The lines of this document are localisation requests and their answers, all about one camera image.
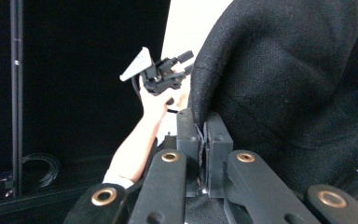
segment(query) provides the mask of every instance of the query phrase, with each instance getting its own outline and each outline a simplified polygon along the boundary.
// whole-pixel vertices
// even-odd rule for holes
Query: hand
[[[140,77],[139,83],[141,86],[142,105],[144,107],[144,119],[159,123],[167,113],[167,102],[173,97],[174,90],[168,88],[162,94],[154,96],[145,89],[142,77]]]

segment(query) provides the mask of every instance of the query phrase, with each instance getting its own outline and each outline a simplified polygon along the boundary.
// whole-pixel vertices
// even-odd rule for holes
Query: brass ring
[[[107,197],[106,199],[100,199],[99,197],[103,193],[109,194],[109,197]],[[92,195],[91,202],[97,206],[104,206],[114,201],[116,196],[117,196],[117,192],[115,189],[112,188],[100,189]]]
[[[255,160],[255,157],[249,153],[238,153],[237,159],[239,161],[243,161],[243,162],[252,162]]]
[[[329,199],[327,199],[325,197],[326,195],[330,195],[331,197],[335,198],[337,200],[337,202],[330,201]],[[347,206],[347,201],[345,201],[345,199],[343,199],[341,196],[339,196],[335,192],[331,192],[328,190],[319,191],[318,198],[322,201],[322,203],[327,204],[331,207],[344,208]]]
[[[172,161],[177,161],[179,160],[179,155],[176,154],[176,153],[173,153],[173,152],[167,152],[167,153],[164,153],[161,158],[164,160],[164,161],[167,161],[167,162],[172,162]]]

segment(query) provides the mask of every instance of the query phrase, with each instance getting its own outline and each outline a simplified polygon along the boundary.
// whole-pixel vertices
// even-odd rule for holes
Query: black fabric cover
[[[234,0],[194,65],[197,124],[220,114],[235,149],[303,193],[358,199],[358,1]]]

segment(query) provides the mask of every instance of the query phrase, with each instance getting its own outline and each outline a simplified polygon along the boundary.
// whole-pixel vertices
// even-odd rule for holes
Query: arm
[[[140,93],[144,115],[116,151],[108,171],[108,174],[121,176],[133,183],[139,180],[144,171],[159,123],[167,113],[166,103],[171,99],[173,90],[167,89],[159,96],[153,96],[142,87]]]

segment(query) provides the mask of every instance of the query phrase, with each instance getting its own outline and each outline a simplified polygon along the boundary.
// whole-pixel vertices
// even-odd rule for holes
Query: black cloth
[[[189,107],[222,117],[294,191],[358,200],[358,1],[234,0],[194,64]]]

